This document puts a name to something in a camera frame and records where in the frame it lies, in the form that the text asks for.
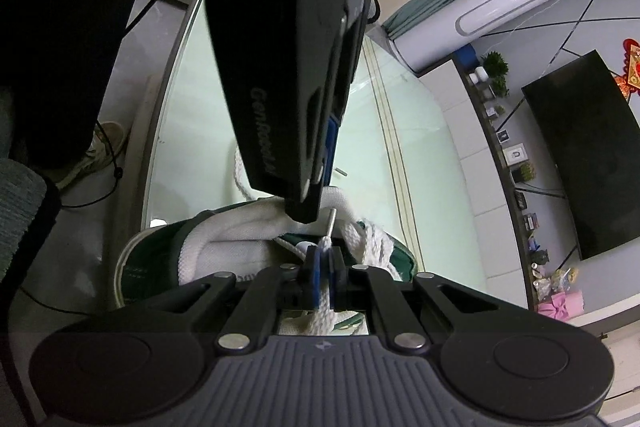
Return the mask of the green canvas sneaker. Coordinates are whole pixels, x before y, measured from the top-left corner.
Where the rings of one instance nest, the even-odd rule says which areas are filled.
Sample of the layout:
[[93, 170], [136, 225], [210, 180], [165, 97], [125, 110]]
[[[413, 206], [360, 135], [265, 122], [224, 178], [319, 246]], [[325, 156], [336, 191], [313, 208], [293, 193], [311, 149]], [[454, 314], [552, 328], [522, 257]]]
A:
[[122, 308], [216, 272], [249, 282], [273, 265], [301, 265], [307, 248], [325, 239], [357, 265], [381, 268], [396, 281], [416, 275], [409, 249], [360, 217], [340, 188], [328, 187], [319, 219], [309, 225], [288, 217], [282, 199], [267, 197], [136, 234], [115, 262], [115, 305]]

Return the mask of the small green plant black pot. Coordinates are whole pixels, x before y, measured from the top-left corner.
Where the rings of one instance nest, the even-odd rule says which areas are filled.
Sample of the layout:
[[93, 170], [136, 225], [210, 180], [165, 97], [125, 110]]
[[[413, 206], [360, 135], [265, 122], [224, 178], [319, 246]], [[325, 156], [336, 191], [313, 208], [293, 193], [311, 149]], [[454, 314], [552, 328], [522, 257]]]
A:
[[511, 174], [515, 183], [528, 183], [536, 178], [536, 169], [531, 161], [524, 161], [515, 167]]

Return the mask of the black wall television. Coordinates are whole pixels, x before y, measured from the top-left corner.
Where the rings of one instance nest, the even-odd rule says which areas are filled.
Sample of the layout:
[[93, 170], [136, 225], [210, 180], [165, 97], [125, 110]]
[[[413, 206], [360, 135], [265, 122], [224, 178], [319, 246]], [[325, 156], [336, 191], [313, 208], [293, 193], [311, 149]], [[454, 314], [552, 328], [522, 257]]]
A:
[[639, 124], [597, 51], [522, 88], [558, 172], [582, 260], [639, 236]]

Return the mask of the potted plant in white pot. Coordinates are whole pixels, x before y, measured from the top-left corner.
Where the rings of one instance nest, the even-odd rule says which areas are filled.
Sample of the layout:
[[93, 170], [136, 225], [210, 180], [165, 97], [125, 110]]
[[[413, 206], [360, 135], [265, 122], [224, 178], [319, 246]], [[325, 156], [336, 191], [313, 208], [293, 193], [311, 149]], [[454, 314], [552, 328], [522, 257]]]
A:
[[487, 102], [496, 98], [506, 98], [509, 95], [506, 84], [508, 74], [508, 63], [499, 52], [491, 51], [482, 56], [480, 66], [469, 73], [469, 80], [476, 87], [480, 98]]

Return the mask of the red Chinese knot decoration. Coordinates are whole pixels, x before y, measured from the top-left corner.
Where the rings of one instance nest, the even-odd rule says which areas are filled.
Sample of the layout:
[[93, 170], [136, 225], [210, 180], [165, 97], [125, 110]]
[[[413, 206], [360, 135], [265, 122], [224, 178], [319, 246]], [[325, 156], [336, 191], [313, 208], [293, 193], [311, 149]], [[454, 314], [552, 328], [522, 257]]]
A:
[[640, 89], [640, 46], [638, 41], [628, 38], [623, 41], [624, 67], [622, 75], [614, 75], [614, 81], [627, 102]]

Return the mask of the white TV cabinet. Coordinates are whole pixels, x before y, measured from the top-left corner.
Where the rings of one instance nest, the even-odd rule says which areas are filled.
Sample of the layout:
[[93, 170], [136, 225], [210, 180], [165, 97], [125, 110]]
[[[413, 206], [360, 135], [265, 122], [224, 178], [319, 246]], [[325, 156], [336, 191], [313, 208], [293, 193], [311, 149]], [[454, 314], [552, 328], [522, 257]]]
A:
[[533, 291], [523, 265], [522, 239], [512, 217], [497, 147], [490, 144], [492, 132], [472, 101], [469, 79], [458, 61], [448, 57], [422, 75], [420, 83], [434, 95], [454, 142], [480, 248], [485, 291], [529, 309]]

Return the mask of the white standing air conditioner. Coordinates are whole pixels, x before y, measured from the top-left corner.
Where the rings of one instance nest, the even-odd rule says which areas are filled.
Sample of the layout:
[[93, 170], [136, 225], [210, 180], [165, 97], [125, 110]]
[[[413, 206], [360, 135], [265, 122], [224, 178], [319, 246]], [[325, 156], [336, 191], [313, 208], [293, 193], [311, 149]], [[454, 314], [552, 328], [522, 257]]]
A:
[[390, 39], [397, 60], [416, 74], [476, 38], [550, 0], [454, 0]]

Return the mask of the white framed photo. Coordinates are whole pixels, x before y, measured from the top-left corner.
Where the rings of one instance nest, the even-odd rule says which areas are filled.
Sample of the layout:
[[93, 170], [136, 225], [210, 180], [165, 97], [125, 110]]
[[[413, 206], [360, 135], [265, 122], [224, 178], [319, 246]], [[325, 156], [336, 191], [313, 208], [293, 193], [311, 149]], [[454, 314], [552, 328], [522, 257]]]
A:
[[502, 150], [506, 165], [509, 167], [520, 165], [522, 162], [528, 161], [528, 154], [525, 145], [518, 143], [511, 145]]

